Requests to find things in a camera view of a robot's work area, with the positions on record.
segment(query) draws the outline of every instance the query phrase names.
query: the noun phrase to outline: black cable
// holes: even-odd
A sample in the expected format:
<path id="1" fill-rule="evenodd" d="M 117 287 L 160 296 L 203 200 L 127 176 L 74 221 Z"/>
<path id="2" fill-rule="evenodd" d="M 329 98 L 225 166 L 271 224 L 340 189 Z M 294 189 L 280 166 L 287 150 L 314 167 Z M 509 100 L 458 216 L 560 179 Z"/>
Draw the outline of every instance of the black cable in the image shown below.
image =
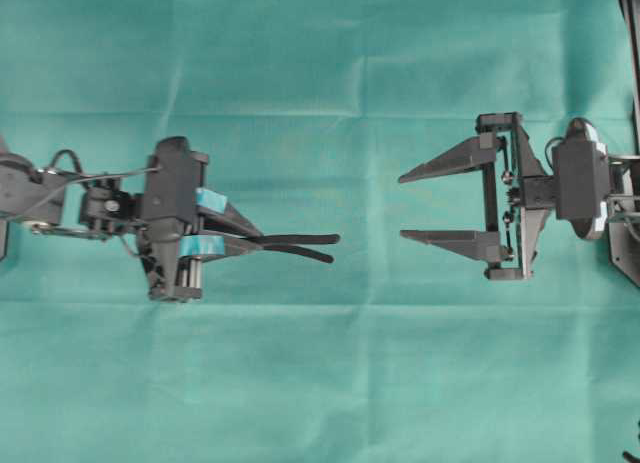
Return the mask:
<path id="1" fill-rule="evenodd" d="M 547 165 L 549 165 L 549 168 L 551 168 L 552 171 L 553 171 L 553 163 L 551 163 L 551 160 L 549 159 L 549 148 L 563 141 L 564 141 L 564 138 L 562 138 L 561 136 L 556 136 L 555 138 L 551 138 L 544 147 L 544 157 L 547 159 Z"/>
<path id="2" fill-rule="evenodd" d="M 123 179 L 123 178 L 128 178 L 130 176 L 137 176 L 137 175 L 141 175 L 143 173 L 149 173 L 149 172 L 157 171 L 157 170 L 159 170 L 159 167 L 141 168 L 139 170 L 128 171 L 126 173 L 111 173 L 111 174 L 105 173 L 104 175 L 83 176 L 83 177 L 80 177 L 80 178 L 75 178 L 73 180 L 68 180 L 68 181 L 64 182 L 62 185 L 52 189 L 47 196 L 42 198 L 40 201 L 37 201 L 36 203 L 31 205 L 29 208 L 23 210 L 21 213 L 19 213 L 17 215 L 10 216 L 8 218 L 3 218 L 3 219 L 5 221 L 13 221 L 13 220 L 17 220 L 19 218 L 22 218 L 25 214 L 29 213 L 30 211 L 33 211 L 36 208 L 38 208 L 38 207 L 44 205 L 45 203 L 48 203 L 49 201 L 51 201 L 53 198 L 55 198 L 55 196 L 58 193 L 60 193 L 62 190 L 64 190 L 67 186 L 73 185 L 75 183 L 86 183 L 86 182 L 90 182 L 90 181 L 100 181 L 100 180 L 119 180 L 119 179 Z"/>
<path id="3" fill-rule="evenodd" d="M 64 155 L 67 155 L 71 159 L 71 164 L 73 165 L 74 171 L 79 175 L 84 175 L 84 171 L 82 170 L 82 164 L 80 163 L 80 158 L 78 157 L 77 153 L 73 150 L 68 150 L 68 149 L 57 151 L 55 155 L 53 155 L 53 157 L 51 158 L 51 162 L 47 166 L 47 169 L 49 168 L 55 169 L 56 164 L 58 163 L 58 160 Z M 82 186 L 85 190 L 89 189 L 89 183 L 87 182 L 82 183 Z"/>

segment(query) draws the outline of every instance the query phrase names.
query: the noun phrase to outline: wire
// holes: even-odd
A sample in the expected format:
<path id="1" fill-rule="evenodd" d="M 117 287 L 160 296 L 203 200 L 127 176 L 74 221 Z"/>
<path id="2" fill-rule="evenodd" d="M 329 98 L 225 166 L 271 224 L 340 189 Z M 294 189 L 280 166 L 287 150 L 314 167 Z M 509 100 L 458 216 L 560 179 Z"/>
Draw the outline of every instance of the wire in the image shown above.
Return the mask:
<path id="1" fill-rule="evenodd" d="M 547 165 L 553 171 L 553 163 L 551 163 L 551 159 L 549 158 L 549 148 L 553 148 L 555 145 L 564 141 L 564 138 L 561 136 L 556 136 L 555 138 L 551 138 L 544 147 L 544 157 L 547 159 Z"/>
<path id="2" fill-rule="evenodd" d="M 79 175 L 84 175 L 84 171 L 82 170 L 82 164 L 80 163 L 80 158 L 78 157 L 78 154 L 75 151 L 68 150 L 68 149 L 57 151 L 55 155 L 53 155 L 53 157 L 51 158 L 51 162 L 46 167 L 46 169 L 56 168 L 56 164 L 58 163 L 58 160 L 64 155 L 67 155 L 71 159 L 71 163 L 73 164 L 74 171 Z M 85 190 L 89 189 L 89 183 L 87 182 L 82 183 L 82 186 L 84 187 Z"/>
<path id="3" fill-rule="evenodd" d="M 143 255 L 142 253 L 136 253 L 135 251 L 133 251 L 131 249 L 131 247 L 129 246 L 129 243 L 127 242 L 127 240 L 125 239 L 124 235 L 118 235 L 118 238 L 120 239 L 120 241 L 122 242 L 122 246 L 124 246 L 124 250 L 127 252 L 127 254 L 133 258 L 139 258 L 139 259 L 143 259 L 143 260 L 149 260 L 149 261 L 154 261 L 154 259 L 148 255 Z"/>
<path id="4" fill-rule="evenodd" d="M 152 171 L 158 171 L 159 169 L 160 169 L 159 167 L 141 168 L 139 170 L 128 171 L 126 173 L 111 173 L 111 174 L 105 173 L 104 175 L 83 176 L 83 177 L 80 177 L 80 178 L 75 178 L 73 180 L 68 180 L 68 181 L 64 182 L 62 185 L 52 189 L 47 196 L 45 196 L 41 200 L 37 201 L 36 203 L 31 205 L 27 209 L 23 210 L 21 213 L 19 213 L 17 215 L 10 216 L 8 218 L 3 218 L 3 219 L 5 221 L 13 221 L 13 220 L 17 220 L 19 218 L 22 218 L 27 213 L 35 210 L 36 208 L 39 208 L 40 206 L 44 205 L 45 203 L 48 203 L 49 201 L 53 200 L 56 197 L 56 195 L 58 193 L 60 193 L 62 190 L 64 190 L 67 186 L 73 185 L 75 183 L 88 183 L 90 181 L 100 181 L 100 180 L 119 180 L 119 179 L 123 179 L 123 178 L 129 178 L 130 176 L 137 176 L 137 175 L 141 175 L 143 173 L 150 173 Z"/>
<path id="5" fill-rule="evenodd" d="M 638 231 L 633 226 L 631 218 L 629 218 L 628 216 L 625 217 L 624 222 L 626 223 L 627 229 L 629 230 L 629 234 L 632 236 L 632 238 L 640 243 L 640 234 L 638 234 Z"/>

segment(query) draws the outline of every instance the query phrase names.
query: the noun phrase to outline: green cloth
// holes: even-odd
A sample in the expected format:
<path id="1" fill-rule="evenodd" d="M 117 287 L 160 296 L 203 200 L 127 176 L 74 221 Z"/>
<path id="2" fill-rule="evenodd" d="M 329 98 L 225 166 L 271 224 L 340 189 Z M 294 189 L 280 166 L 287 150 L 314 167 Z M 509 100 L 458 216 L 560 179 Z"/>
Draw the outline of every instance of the green cloth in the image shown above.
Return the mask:
<path id="1" fill-rule="evenodd" d="M 37 165 L 68 147 L 87 171 L 130 170 L 181 134 L 265 233 L 342 235 L 333 266 L 230 258 L 205 266 L 203 300 L 173 305 L 147 300 L 116 240 L 12 228 L 0 461 L 637 449 L 640 294 L 604 239 L 552 218 L 535 277 L 492 283 L 398 235 L 482 228 L 479 174 L 396 182 L 479 113 L 523 113 L 539 156 L 578 115 L 633 151 L 617 0 L 0 0 L 0 48 L 0 132 Z"/>

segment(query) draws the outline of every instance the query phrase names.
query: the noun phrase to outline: screw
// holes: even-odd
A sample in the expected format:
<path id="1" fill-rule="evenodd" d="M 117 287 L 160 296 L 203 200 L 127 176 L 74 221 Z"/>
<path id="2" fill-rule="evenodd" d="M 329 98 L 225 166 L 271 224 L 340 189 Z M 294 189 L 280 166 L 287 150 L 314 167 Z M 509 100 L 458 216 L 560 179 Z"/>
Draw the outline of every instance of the screw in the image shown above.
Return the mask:
<path id="1" fill-rule="evenodd" d="M 502 176 L 500 178 L 505 185 L 511 186 L 511 183 L 513 183 L 513 173 L 510 171 L 502 172 Z"/>
<path id="2" fill-rule="evenodd" d="M 104 209 L 109 213 L 114 213 L 120 209 L 120 203 L 116 200 L 107 200 L 104 202 Z"/>

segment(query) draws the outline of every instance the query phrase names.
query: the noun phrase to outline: blue tape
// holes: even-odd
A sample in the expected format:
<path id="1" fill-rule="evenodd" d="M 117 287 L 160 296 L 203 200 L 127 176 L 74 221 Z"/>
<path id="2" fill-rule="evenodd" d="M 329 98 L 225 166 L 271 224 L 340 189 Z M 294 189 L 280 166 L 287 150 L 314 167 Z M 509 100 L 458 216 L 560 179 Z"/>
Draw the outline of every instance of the blue tape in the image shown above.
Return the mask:
<path id="1" fill-rule="evenodd" d="M 227 197 L 206 188 L 196 189 L 196 204 L 215 211 L 224 213 L 227 207 Z"/>
<path id="2" fill-rule="evenodd" d="M 224 256 L 224 238 L 213 235 L 183 236 L 180 240 L 180 258 L 183 256 Z"/>

